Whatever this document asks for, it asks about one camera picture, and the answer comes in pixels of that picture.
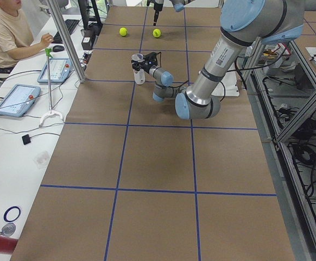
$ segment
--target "person's arm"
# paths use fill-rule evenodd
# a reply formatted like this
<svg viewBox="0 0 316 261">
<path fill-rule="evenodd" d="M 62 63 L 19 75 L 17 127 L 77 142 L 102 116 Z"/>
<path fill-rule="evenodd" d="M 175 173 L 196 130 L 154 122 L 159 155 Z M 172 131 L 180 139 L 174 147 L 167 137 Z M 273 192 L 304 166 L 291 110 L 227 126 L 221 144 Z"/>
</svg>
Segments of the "person's arm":
<svg viewBox="0 0 316 261">
<path fill-rule="evenodd" d="M 45 49 L 49 46 L 49 44 L 53 41 L 53 36 L 50 34 L 44 34 L 41 37 L 41 41 L 34 45 L 28 47 L 18 47 L 7 51 L 7 54 L 15 59 L 21 60 L 24 58 L 28 58 L 39 53 L 40 50 Z"/>
</svg>

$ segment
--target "white desk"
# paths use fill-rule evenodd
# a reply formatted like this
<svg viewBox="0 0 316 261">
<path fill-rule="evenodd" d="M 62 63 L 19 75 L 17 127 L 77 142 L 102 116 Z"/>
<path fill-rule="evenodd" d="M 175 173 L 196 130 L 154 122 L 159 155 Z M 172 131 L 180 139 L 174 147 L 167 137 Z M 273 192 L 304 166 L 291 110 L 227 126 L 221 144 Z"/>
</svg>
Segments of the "white desk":
<svg viewBox="0 0 316 261">
<path fill-rule="evenodd" d="M 80 17 L 78 15 L 66 15 L 64 18 L 79 19 Z M 71 35 L 71 39 L 79 58 L 82 57 L 84 52 L 81 46 L 83 37 L 80 30 L 82 28 L 82 26 L 78 26 Z M 34 43 L 39 42 L 43 34 L 50 33 L 54 35 L 56 31 L 57 29 L 53 19 L 50 18 L 40 31 L 39 35 L 35 38 L 36 40 Z M 66 51 L 52 53 L 52 55 L 56 58 L 67 57 Z M 41 51 L 32 58 L 20 61 L 12 71 L 12 74 L 29 70 L 41 70 L 45 63 L 46 55 L 44 51 Z M 34 159 L 41 153 L 51 157 L 58 140 L 58 136 L 56 135 L 45 134 L 32 138 L 30 144 L 24 145 L 21 137 L 27 133 L 30 136 L 46 132 L 60 134 L 63 128 L 63 125 L 58 125 L 27 132 L 28 130 L 37 128 L 40 123 L 40 117 L 49 111 L 48 86 L 40 85 L 37 82 L 38 76 L 38 72 L 19 74 L 7 79 L 0 88 L 0 97 L 4 97 L 17 83 L 38 85 L 41 87 L 41 94 L 46 94 L 39 97 L 27 112 L 27 115 L 37 116 L 39 118 L 0 116 L 0 128 L 11 130 L 13 132 L 24 132 L 21 134 L 10 134 L 0 130 L 0 231 L 6 224 L 3 220 L 3 214 L 9 207 L 19 206 L 22 210 L 21 216 L 14 221 L 17 228 L 16 232 L 12 235 L 12 238 L 20 237 L 41 180 L 46 171 L 46 164 L 45 166 L 42 166 L 41 164 L 38 165 L 35 163 Z M 77 75 L 72 73 L 69 79 L 63 83 L 60 91 L 56 89 L 52 92 L 53 104 L 61 98 L 61 92 L 64 96 L 55 107 L 55 110 L 60 111 L 63 114 L 64 119 L 70 110 L 78 85 Z M 49 126 L 54 123 L 61 123 L 61 120 L 58 117 L 50 117 L 45 120 L 43 126 Z M 9 259 L 10 255 L 0 254 L 0 261 Z"/>
</svg>

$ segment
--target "white bottle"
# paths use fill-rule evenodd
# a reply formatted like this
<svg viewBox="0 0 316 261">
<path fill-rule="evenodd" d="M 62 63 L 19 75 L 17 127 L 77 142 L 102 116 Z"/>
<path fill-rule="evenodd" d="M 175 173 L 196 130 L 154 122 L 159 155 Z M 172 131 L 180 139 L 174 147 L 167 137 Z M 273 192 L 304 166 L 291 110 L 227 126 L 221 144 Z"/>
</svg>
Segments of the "white bottle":
<svg viewBox="0 0 316 261">
<path fill-rule="evenodd" d="M 131 60 L 132 61 L 137 61 L 137 62 L 143 62 L 144 59 L 143 59 L 143 54 L 141 53 L 136 53 L 136 54 L 133 54 L 131 56 Z M 143 69 L 140 69 L 139 71 L 136 71 L 133 69 L 133 72 L 134 72 L 134 80 L 135 80 L 135 83 L 136 84 L 143 84 L 145 82 L 145 72 Z"/>
</svg>

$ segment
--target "beige t-shirt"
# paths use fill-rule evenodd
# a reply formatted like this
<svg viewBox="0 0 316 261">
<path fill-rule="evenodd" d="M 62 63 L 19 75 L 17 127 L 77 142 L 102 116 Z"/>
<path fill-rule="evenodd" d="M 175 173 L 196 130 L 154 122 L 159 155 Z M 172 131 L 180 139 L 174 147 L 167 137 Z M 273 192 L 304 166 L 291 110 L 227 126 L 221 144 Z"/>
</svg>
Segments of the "beige t-shirt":
<svg viewBox="0 0 316 261">
<path fill-rule="evenodd" d="M 21 9 L 18 10 L 18 16 L 14 17 L 0 8 L 0 68 L 13 67 L 18 63 L 7 51 L 28 47 L 33 40 L 27 18 Z"/>
</svg>

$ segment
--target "person's hand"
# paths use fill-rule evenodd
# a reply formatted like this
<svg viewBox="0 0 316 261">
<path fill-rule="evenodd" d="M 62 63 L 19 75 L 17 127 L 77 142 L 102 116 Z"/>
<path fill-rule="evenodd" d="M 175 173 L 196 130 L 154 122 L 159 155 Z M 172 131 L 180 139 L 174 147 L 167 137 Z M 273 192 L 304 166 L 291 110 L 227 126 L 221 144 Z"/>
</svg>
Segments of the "person's hand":
<svg viewBox="0 0 316 261">
<path fill-rule="evenodd" d="M 50 34 L 44 34 L 41 37 L 41 43 L 44 48 L 47 48 L 51 42 L 53 42 L 53 36 L 51 36 Z"/>
</svg>

